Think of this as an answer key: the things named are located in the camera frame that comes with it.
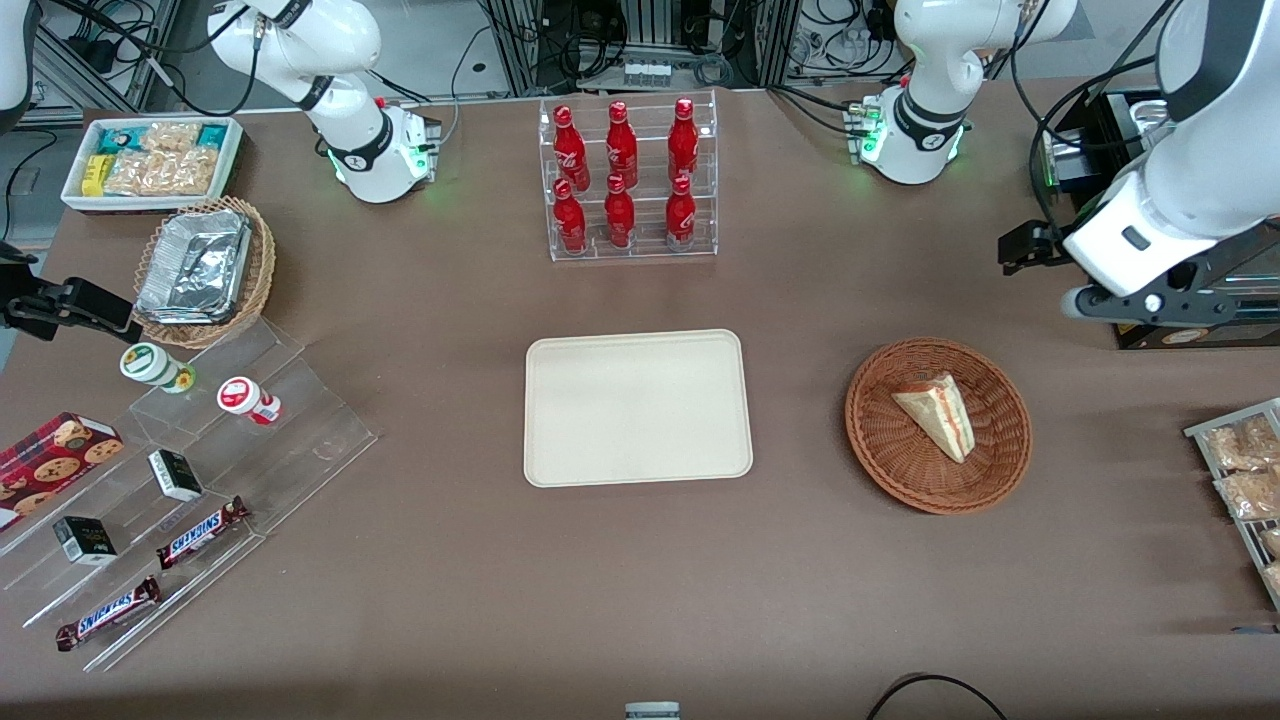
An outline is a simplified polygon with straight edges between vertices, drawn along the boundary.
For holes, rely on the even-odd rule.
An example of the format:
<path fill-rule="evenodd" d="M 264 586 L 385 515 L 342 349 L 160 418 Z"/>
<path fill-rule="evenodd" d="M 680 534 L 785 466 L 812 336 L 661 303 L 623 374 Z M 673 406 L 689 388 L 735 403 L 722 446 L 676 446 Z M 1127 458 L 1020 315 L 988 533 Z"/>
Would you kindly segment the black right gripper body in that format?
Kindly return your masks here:
<path fill-rule="evenodd" d="M 32 269 L 37 258 L 1 243 L 1 310 L 5 328 L 24 333 L 56 333 L 69 325 L 61 306 L 69 293 L 70 278 L 54 283 L 37 277 Z"/>

